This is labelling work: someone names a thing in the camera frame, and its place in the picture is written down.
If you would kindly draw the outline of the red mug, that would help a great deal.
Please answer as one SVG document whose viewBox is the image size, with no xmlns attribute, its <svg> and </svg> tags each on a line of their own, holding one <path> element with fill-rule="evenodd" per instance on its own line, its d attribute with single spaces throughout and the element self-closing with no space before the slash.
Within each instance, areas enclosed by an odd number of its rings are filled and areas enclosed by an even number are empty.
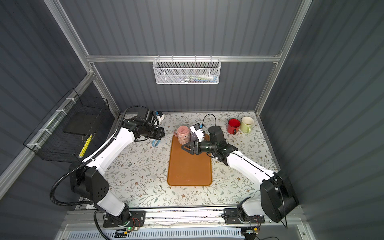
<svg viewBox="0 0 384 240">
<path fill-rule="evenodd" d="M 241 122 L 238 119 L 229 119 L 227 123 L 227 132 L 236 135 L 240 130 Z"/>
</svg>

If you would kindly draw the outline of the light green mug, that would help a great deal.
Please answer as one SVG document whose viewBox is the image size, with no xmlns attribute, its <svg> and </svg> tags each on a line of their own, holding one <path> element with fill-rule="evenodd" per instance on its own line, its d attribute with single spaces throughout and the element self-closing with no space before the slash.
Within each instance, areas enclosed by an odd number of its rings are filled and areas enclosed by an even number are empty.
<svg viewBox="0 0 384 240">
<path fill-rule="evenodd" d="M 252 126 L 254 125 L 254 120 L 251 117 L 243 117 L 241 120 L 241 131 L 245 134 L 248 134 L 252 130 Z"/>
</svg>

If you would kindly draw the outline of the blue textured mug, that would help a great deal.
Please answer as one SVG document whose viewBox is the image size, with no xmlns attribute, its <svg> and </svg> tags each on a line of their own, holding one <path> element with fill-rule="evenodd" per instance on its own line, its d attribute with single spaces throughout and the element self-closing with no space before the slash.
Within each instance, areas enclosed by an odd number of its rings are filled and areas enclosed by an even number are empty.
<svg viewBox="0 0 384 240">
<path fill-rule="evenodd" d="M 154 148 L 156 148 L 156 147 L 160 144 L 160 142 L 161 142 L 161 140 L 153 140 L 153 141 L 152 141 L 152 146 L 153 146 Z"/>
</svg>

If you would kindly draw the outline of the purple mug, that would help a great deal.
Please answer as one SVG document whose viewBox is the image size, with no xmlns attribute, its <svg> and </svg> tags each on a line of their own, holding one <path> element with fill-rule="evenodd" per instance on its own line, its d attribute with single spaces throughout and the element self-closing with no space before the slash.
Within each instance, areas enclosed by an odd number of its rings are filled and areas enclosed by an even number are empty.
<svg viewBox="0 0 384 240">
<path fill-rule="evenodd" d="M 196 133 L 190 133 L 190 141 L 191 142 L 194 142 L 194 141 L 198 141 L 199 139 L 198 139 L 198 137 L 197 137 L 197 135 L 196 135 Z"/>
</svg>

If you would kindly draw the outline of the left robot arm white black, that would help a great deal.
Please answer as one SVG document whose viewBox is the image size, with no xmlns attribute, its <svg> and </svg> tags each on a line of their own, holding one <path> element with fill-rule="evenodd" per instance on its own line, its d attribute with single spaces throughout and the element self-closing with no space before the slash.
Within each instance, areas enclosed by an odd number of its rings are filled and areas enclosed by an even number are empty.
<svg viewBox="0 0 384 240">
<path fill-rule="evenodd" d="M 91 205 L 97 210 L 118 221 L 119 225 L 130 221 L 129 206 L 119 200 L 111 191 L 105 179 L 106 170 L 115 158 L 131 143 L 153 140 L 158 144 L 165 136 L 160 123 L 164 114 L 152 111 L 143 106 L 137 106 L 138 114 L 126 119 L 123 113 L 117 123 L 114 133 L 94 153 L 80 163 L 70 165 L 69 172 L 60 177 L 50 190 L 50 200 L 58 206 Z M 72 192 L 84 198 L 81 202 L 62 202 L 56 196 L 56 189 L 66 178 L 70 179 Z"/>
</svg>

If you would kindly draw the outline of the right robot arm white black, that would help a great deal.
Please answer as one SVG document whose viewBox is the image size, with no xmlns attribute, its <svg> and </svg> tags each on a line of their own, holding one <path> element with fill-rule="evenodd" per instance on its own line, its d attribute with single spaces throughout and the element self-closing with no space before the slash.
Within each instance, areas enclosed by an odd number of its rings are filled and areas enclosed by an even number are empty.
<svg viewBox="0 0 384 240">
<path fill-rule="evenodd" d="M 237 204 L 237 216 L 241 222 L 257 221 L 259 216 L 264 215 L 278 223 L 299 205 L 292 183 L 283 171 L 274 172 L 250 160 L 238 148 L 227 143 L 219 126 L 208 129 L 208 141 L 204 139 L 203 125 L 195 124 L 190 127 L 190 131 L 197 139 L 182 145 L 184 151 L 191 155 L 206 153 L 240 172 L 253 183 L 260 184 L 259 200 L 248 197 Z"/>
</svg>

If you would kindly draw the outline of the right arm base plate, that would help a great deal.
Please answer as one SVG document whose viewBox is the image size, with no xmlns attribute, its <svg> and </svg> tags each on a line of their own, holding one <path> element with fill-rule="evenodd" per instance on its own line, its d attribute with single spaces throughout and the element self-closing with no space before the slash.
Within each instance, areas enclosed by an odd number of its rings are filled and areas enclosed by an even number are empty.
<svg viewBox="0 0 384 240">
<path fill-rule="evenodd" d="M 241 208 L 225 208 L 221 217 L 227 225 L 233 224 L 251 224 L 260 225 L 265 223 L 263 215 L 248 216 Z"/>
</svg>

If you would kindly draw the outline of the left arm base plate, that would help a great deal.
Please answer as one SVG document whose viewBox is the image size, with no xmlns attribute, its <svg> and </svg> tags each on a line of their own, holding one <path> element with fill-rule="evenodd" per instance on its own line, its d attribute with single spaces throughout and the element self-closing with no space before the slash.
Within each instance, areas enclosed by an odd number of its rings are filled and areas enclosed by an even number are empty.
<svg viewBox="0 0 384 240">
<path fill-rule="evenodd" d="M 106 214 L 104 217 L 104 228 L 128 228 L 128 227 L 143 227 L 146 219 L 146 211 L 125 211 L 120 216 L 115 217 Z"/>
</svg>

